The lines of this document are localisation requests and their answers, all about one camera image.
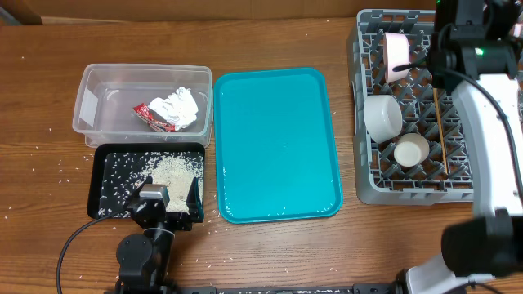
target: gray dish rack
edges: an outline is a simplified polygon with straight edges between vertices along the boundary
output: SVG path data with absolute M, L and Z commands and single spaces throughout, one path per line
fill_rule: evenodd
M 403 33 L 410 44 L 410 59 L 427 54 L 433 31 L 434 11 L 363 10 L 347 40 L 351 88 L 355 100 L 355 176 L 358 198 L 367 204 L 432 205 L 470 202 L 473 182 L 467 145 L 452 98 L 438 90 L 448 176 L 440 146 L 431 75 L 426 69 L 412 69 L 400 81 L 385 82 L 384 33 Z M 518 79 L 523 79 L 520 72 Z M 403 114 L 401 135 L 416 132 L 428 139 L 431 151 L 426 161 L 405 168 L 394 161 L 394 140 L 377 144 L 364 124 L 363 105 L 367 96 L 388 94 L 400 104 Z M 523 103 L 520 103 L 523 115 Z

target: chopstick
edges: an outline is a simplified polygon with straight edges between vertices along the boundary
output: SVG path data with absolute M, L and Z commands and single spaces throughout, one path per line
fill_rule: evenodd
M 443 154 L 443 167 L 445 168 L 445 174 L 449 174 L 449 170 L 447 168 L 447 152 L 445 149 L 445 140 L 443 139 L 443 127 L 441 125 L 441 118 L 440 118 L 440 104 L 438 103 L 438 93 L 435 88 L 432 89 L 434 94 L 434 105 L 436 106 L 436 119 L 438 121 L 438 129 L 440 131 L 440 142 L 441 142 L 441 153 Z

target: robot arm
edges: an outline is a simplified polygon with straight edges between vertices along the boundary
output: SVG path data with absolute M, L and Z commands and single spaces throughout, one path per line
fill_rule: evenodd
M 461 118 L 474 179 L 475 218 L 445 229 L 442 253 L 400 276 L 402 287 L 396 293 L 447 293 L 523 270 L 518 254 L 523 247 L 522 195 L 506 127 L 485 95 L 459 78 L 461 74 L 476 80 L 498 103 L 512 129 L 513 147 L 519 151 L 517 162 L 523 166 L 517 107 L 520 89 L 515 79 L 521 41 L 503 39 L 521 6 L 519 2 L 488 1 L 489 20 L 484 24 L 480 1 L 438 3 L 427 67 L 433 85 L 452 93 Z M 512 12 L 503 14 L 507 9 Z
M 486 74 L 480 76 L 478 83 L 498 101 L 508 116 L 516 148 L 523 150 L 517 81 L 506 74 Z M 441 294 L 470 282 L 488 282 L 494 279 L 493 274 L 510 274 L 520 264 L 515 250 L 518 244 L 514 243 L 517 226 L 512 222 L 518 224 L 521 219 L 511 216 L 522 216 L 523 207 L 517 194 L 504 126 L 494 107 L 470 83 L 461 82 L 452 97 L 467 141 L 474 177 L 476 219 L 447 229 L 443 253 L 407 271 L 405 283 L 408 293 L 412 294 Z M 487 232 L 489 227 L 496 231 Z M 507 260 L 497 261 L 500 255 L 505 255 Z

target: white bowl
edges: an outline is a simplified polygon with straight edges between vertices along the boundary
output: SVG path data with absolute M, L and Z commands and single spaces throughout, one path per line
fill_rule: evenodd
M 401 133 L 403 117 L 393 96 L 368 96 L 363 106 L 363 118 L 370 137 L 376 143 L 385 142 Z
M 398 65 L 410 63 L 409 40 L 402 33 L 385 33 L 384 38 L 383 63 L 387 67 L 385 81 L 394 82 L 405 78 L 409 74 L 407 69 L 400 72 L 395 72 L 393 69 Z
M 419 134 L 405 134 L 394 149 L 394 159 L 404 167 L 413 167 L 427 159 L 429 152 L 427 139 Z

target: black cable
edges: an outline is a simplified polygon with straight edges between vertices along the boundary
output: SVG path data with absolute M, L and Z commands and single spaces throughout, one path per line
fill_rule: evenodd
M 492 3 L 492 0 L 485 0 L 487 2 L 487 8 L 489 8 L 489 19 L 487 20 L 487 23 L 485 24 L 485 32 L 488 33 L 490 27 L 494 23 L 494 5 Z
M 447 292 L 445 292 L 443 294 L 452 294 L 452 293 L 455 293 L 457 290 L 462 290 L 462 289 L 465 289 L 466 287 L 469 287 L 469 286 L 472 289 L 474 289 L 474 290 L 476 290 L 476 286 L 478 286 L 478 287 L 482 287 L 482 288 L 484 288 L 486 290 L 489 290 L 489 291 L 491 291 L 492 293 L 495 293 L 495 294 L 503 294 L 503 292 L 499 291 L 495 287 L 489 286 L 489 285 L 487 285 L 485 283 L 477 283 L 477 282 L 469 282 L 469 283 L 466 283 L 464 285 L 457 286 L 454 289 L 450 289 L 450 290 L 448 290 Z
M 394 69 L 392 69 L 393 72 L 397 73 L 400 71 L 404 71 L 406 69 L 413 69 L 413 68 L 422 68 L 422 63 L 425 62 L 425 57 L 423 57 L 420 60 L 414 61 L 413 63 L 410 63 L 408 65 L 398 65 Z
M 505 133 L 507 134 L 508 139 L 508 145 L 510 147 L 511 156 L 512 156 L 512 167 L 514 169 L 514 176 L 516 177 L 516 186 L 517 186 L 517 193 L 521 200 L 521 204 L 523 204 L 523 182 L 521 182 L 521 172 L 520 172 L 520 164 L 519 160 L 517 159 L 517 150 L 516 150 L 516 142 L 514 141 L 514 136 L 512 135 L 512 129 L 510 128 L 510 124 L 508 123 L 507 115 L 499 106 L 499 103 L 494 99 L 487 91 L 484 89 L 476 80 L 473 78 L 468 77 L 467 75 L 463 73 L 459 73 L 452 69 L 437 69 L 445 74 L 452 75 L 456 78 L 461 78 L 471 85 L 473 85 L 478 91 L 481 92 L 485 96 L 485 98 L 492 104 L 494 109 L 496 109 L 496 112 L 498 113 L 499 119 L 503 123 L 503 126 L 505 128 Z
M 69 239 L 67 240 L 67 242 L 64 245 L 64 248 L 62 248 L 62 252 L 60 253 L 60 258 L 58 259 L 58 265 L 56 266 L 56 290 L 58 291 L 58 294 L 62 294 L 62 284 L 61 284 L 61 280 L 60 280 L 60 272 L 61 272 L 61 268 L 62 268 L 62 261 L 64 260 L 65 252 L 67 251 L 67 248 L 69 247 L 71 242 L 73 242 L 73 239 L 76 236 L 78 236 L 78 234 L 82 233 L 82 231 L 87 229 L 88 227 L 90 227 L 90 226 L 92 226 L 94 224 L 97 224 L 97 223 L 99 223 L 101 221 L 105 221 L 105 220 L 107 220 L 110 217 L 118 215 L 119 213 L 123 213 L 127 209 L 128 208 L 125 208 L 125 209 L 120 210 L 118 212 L 112 212 L 112 213 L 110 213 L 107 216 L 103 216 L 103 217 L 101 217 L 101 218 L 99 218 L 97 220 L 90 221 L 90 222 L 86 223 L 85 225 L 83 225 L 80 229 L 77 229 L 76 232 L 74 232 L 71 235 L 71 237 L 69 237 Z
M 445 36 L 445 31 L 449 29 L 450 27 L 453 27 L 453 23 L 448 23 L 443 26 L 443 28 L 440 29 L 440 32 L 438 33 L 438 51 L 441 52 L 441 45 L 443 42 L 443 36 Z

